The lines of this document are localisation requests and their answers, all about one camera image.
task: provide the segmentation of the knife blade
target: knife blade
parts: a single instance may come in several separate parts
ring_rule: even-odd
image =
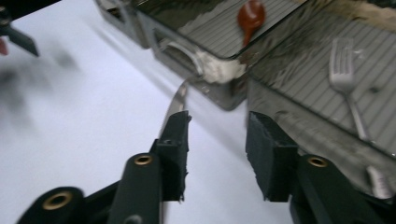
[[[168,110],[166,111],[165,119],[163,120],[163,126],[161,127],[160,130],[160,137],[163,135],[163,130],[166,126],[166,123],[169,120],[169,117],[171,117],[173,114],[176,114],[177,112],[181,112],[185,110],[186,107],[186,96],[187,96],[187,88],[189,86],[189,79],[184,80],[180,86],[177,89],[177,92],[175,93]]]

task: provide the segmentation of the silver fork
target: silver fork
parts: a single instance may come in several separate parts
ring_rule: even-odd
[[[351,38],[335,38],[332,41],[329,80],[332,88],[343,94],[346,98],[346,102],[355,120],[359,138],[364,141],[370,141],[370,136],[361,119],[361,113],[351,94],[355,89],[352,50],[353,39]]]

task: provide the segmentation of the clear plastic container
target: clear plastic container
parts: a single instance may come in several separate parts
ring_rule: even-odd
[[[270,49],[309,21],[329,1],[262,0],[267,18],[242,47],[237,14],[246,1],[148,0],[136,7],[156,57],[226,110],[246,98],[246,71]]]
[[[249,71],[248,106],[275,119],[306,153],[333,161],[373,194],[375,167],[396,192],[396,11],[331,1]],[[371,141],[359,139],[343,95],[329,82],[332,41],[354,40],[352,97]]]

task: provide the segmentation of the brass screw insert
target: brass screw insert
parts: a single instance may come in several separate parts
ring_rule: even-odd
[[[70,191],[59,192],[50,196],[46,201],[44,201],[43,208],[45,210],[55,210],[61,208],[70,203],[72,198],[73,194]]]
[[[152,162],[152,158],[150,156],[140,156],[134,159],[134,164],[136,165],[147,165]]]
[[[320,168],[328,166],[328,163],[325,160],[318,158],[318,157],[310,157],[310,158],[308,158],[308,162],[311,165],[314,165],[314,166],[317,166]]]

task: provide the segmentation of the metal utensil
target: metal utensil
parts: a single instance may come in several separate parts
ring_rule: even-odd
[[[186,95],[187,95],[187,88],[189,85],[189,79],[186,79],[181,83],[178,87],[175,96],[173,97],[171,104],[168,107],[168,110],[165,115],[165,119],[163,120],[163,126],[161,127],[160,136],[163,133],[163,129],[165,128],[166,123],[173,114],[177,112],[183,111],[186,106]]]
[[[330,57],[329,80],[332,88],[344,95],[349,105],[359,138],[370,141],[370,136],[365,128],[361,113],[356,106],[352,92],[355,89],[355,78],[352,59],[353,39],[335,38],[332,42],[332,52]]]

